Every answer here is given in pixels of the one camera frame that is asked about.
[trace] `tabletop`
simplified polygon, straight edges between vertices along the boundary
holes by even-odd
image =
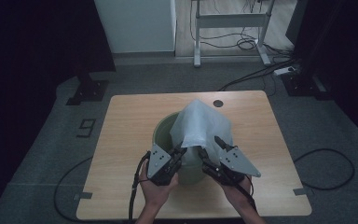
[[[195,99],[213,107],[232,123],[234,145],[261,173],[254,177],[260,216],[307,216],[311,213],[296,167],[282,137],[269,99],[263,91],[220,91],[117,95],[112,97],[89,168],[76,215],[80,219],[127,219],[133,175],[152,147],[158,123]],[[214,107],[220,100],[223,106]],[[145,204],[141,188],[134,203],[138,217]],[[224,192],[209,177],[195,185],[179,185],[157,218],[238,217]]]

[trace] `black cable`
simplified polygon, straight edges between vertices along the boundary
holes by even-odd
[[[262,76],[261,79],[263,80],[263,89],[262,89],[262,91],[264,91],[266,89],[266,87],[267,87],[267,84],[266,84],[266,80],[264,80],[264,76]]]
[[[245,175],[249,182],[251,183],[251,187],[252,187],[252,195],[246,191],[246,189],[244,189],[239,183],[236,183],[231,177],[229,177],[228,175],[226,175],[226,173],[221,173],[221,175],[223,175],[225,177],[225,179],[230,180],[230,185],[232,185],[234,188],[236,188],[241,194],[243,194],[247,199],[249,204],[254,208],[254,210],[257,212],[257,208],[255,206],[255,199],[253,198],[253,184],[251,179],[249,178],[249,176]]]
[[[226,84],[225,86],[223,86],[222,88],[220,88],[218,91],[225,91],[227,89],[227,87],[231,86],[231,85],[234,85],[234,84],[237,84],[237,83],[240,83],[240,82],[243,82],[245,80],[249,80],[249,79],[252,79],[252,78],[255,78],[255,77],[262,77],[262,76],[265,76],[267,74],[269,74],[270,72],[273,72],[274,70],[276,69],[279,69],[280,67],[284,67],[290,63],[294,63],[296,61],[296,59],[290,59],[290,60],[287,60],[285,62],[282,62],[282,63],[276,63],[276,64],[273,64],[271,67],[267,67],[267,68],[264,68],[264,69],[261,69],[259,71],[256,71],[256,72],[253,72],[249,75],[246,75],[244,77],[240,77],[238,79],[235,79],[231,82],[229,82],[228,84]],[[255,76],[261,72],[265,72],[264,74],[262,74],[261,76]]]
[[[217,7],[216,7],[216,0],[213,0],[213,4],[214,4],[214,9],[216,9],[217,13],[220,14],[220,11],[219,11],[219,10],[217,9]]]
[[[274,76],[272,75],[272,72],[269,73],[269,76],[271,77],[272,81],[274,82],[274,91],[271,94],[267,95],[267,97],[273,96],[277,92],[277,83],[275,81]]]
[[[251,183],[251,196],[253,196],[254,192],[255,192],[255,189],[254,189],[254,186],[253,186],[253,183],[252,183],[252,180],[251,178],[248,176],[248,175],[245,175],[245,177],[249,180],[249,183]]]
[[[68,220],[68,221],[73,221],[73,222],[81,222],[81,223],[106,223],[107,220],[81,220],[81,219],[77,219],[77,218],[71,218],[68,217],[66,215],[63,214],[63,212],[60,210],[60,208],[58,207],[57,204],[57,193],[58,193],[58,188],[61,185],[62,181],[72,172],[75,170],[75,168],[77,168],[78,166],[80,166],[81,164],[85,163],[86,161],[91,160],[93,157],[88,157],[85,160],[79,162],[78,164],[76,164],[74,167],[72,167],[70,170],[68,170],[60,179],[60,181],[58,182],[55,190],[54,190],[54,196],[53,196],[53,201],[54,201],[54,208],[56,210],[56,212],[63,217],[64,219]]]
[[[131,198],[130,198],[130,207],[129,207],[129,223],[132,223],[132,214],[133,214],[133,203],[135,201],[136,190],[138,188],[139,181],[139,171],[141,170],[142,164],[146,159],[150,158],[150,151],[147,151],[146,154],[141,158],[136,168],[136,172],[133,175],[132,189],[131,189]]]
[[[260,2],[260,9],[259,9],[259,13],[261,12],[261,7],[263,5],[263,2],[261,1]],[[242,11],[244,11],[246,7],[246,2],[245,2],[245,5],[244,7],[242,8]],[[251,6],[251,13],[253,13],[253,8],[255,7],[255,0],[253,2],[253,5]],[[191,1],[190,3],[190,35],[191,35],[191,38],[193,40],[196,40],[193,36],[193,31],[191,29],[191,22],[192,22],[192,12],[193,12],[193,2]],[[260,31],[259,31],[259,28],[258,29],[258,38],[260,38]],[[231,35],[240,35],[241,36],[241,39],[239,39],[237,41],[237,43],[235,45],[230,45],[230,46],[216,46],[214,44],[211,44],[211,43],[208,43],[208,42],[205,42],[205,41],[200,41],[200,44],[205,44],[205,45],[209,45],[209,46],[212,46],[214,48],[217,48],[217,49],[231,49],[231,48],[239,48],[241,50],[250,50],[250,49],[254,49],[255,48],[255,38],[250,36],[250,35],[245,35],[243,32],[245,31],[245,28],[243,27],[242,28],[242,32],[240,34],[237,34],[237,33],[233,33],[233,34],[228,34],[228,35],[220,35],[220,36],[213,36],[213,37],[203,37],[200,35],[200,39],[217,39],[217,38],[223,38],[223,37],[227,37],[227,36],[231,36]],[[250,45],[249,48],[245,48],[243,47],[242,45],[243,44],[248,44]],[[270,52],[275,52],[275,53],[278,53],[280,55],[292,55],[293,52],[291,50],[287,50],[287,49],[275,49],[273,48],[272,46],[270,45],[267,45],[266,43],[263,43],[264,46],[266,46],[267,50],[270,51]]]
[[[241,10],[242,13],[244,13],[245,10],[246,10],[246,8],[251,5],[251,2],[250,2],[250,1],[251,1],[251,0],[246,0],[246,1],[245,1],[245,4],[243,4],[242,10]]]
[[[277,63],[277,62],[275,61],[275,59],[277,59],[277,58],[286,58],[286,59],[290,59],[291,57],[290,57],[290,56],[285,56],[285,55],[281,55],[281,56],[274,56],[274,57],[272,57],[272,61],[273,61],[274,63]]]
[[[344,185],[348,184],[351,180],[353,180],[355,169],[354,169],[354,165],[353,165],[352,161],[347,156],[345,156],[342,152],[339,152],[339,151],[331,149],[331,148],[319,148],[319,149],[315,149],[315,150],[312,150],[310,152],[307,152],[304,155],[302,155],[302,156],[298,157],[297,159],[295,159],[294,163],[296,163],[297,161],[302,160],[304,157],[309,156],[310,154],[313,154],[313,153],[319,152],[319,151],[331,151],[331,152],[335,152],[338,155],[342,156],[351,165],[351,175],[350,175],[350,177],[348,179],[346,179],[342,183],[337,184],[334,187],[330,187],[330,188],[317,187],[317,186],[314,186],[314,185],[309,184],[307,182],[301,181],[301,183],[303,185],[308,186],[308,187],[313,188],[313,189],[332,190],[332,189],[339,189],[339,188],[343,187]]]

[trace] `white plastic bag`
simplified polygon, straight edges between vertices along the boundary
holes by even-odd
[[[231,122],[198,99],[179,113],[170,134],[173,146],[183,141],[182,147],[187,147],[187,153],[182,158],[183,165],[197,163],[200,159],[196,147],[205,148],[211,161],[219,164],[221,148],[215,143],[215,136],[232,145]]]

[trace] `hand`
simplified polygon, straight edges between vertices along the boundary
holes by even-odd
[[[147,180],[147,162],[144,161],[142,171],[139,176],[142,192],[145,196],[145,207],[136,223],[153,223],[159,209],[168,200],[171,190],[178,185],[178,174],[176,173],[168,186],[156,186],[153,182]]]
[[[250,193],[251,188],[251,182],[248,178],[244,178],[240,182],[240,186],[245,189],[248,193]],[[225,192],[226,198],[228,201],[234,206],[235,209],[237,208],[247,208],[248,206],[251,206],[249,204],[248,199],[236,188],[233,186],[226,186],[226,185],[220,185]]]
[[[248,193],[251,188],[251,182],[248,178],[244,178],[240,182],[240,186],[245,189]],[[247,224],[264,224],[266,223],[263,218],[257,214],[254,208],[250,205],[248,199],[235,187],[220,185],[225,192],[226,198],[237,210],[242,217],[243,221]]]

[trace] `wall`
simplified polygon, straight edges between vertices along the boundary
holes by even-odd
[[[174,51],[174,0],[95,0],[112,53]]]

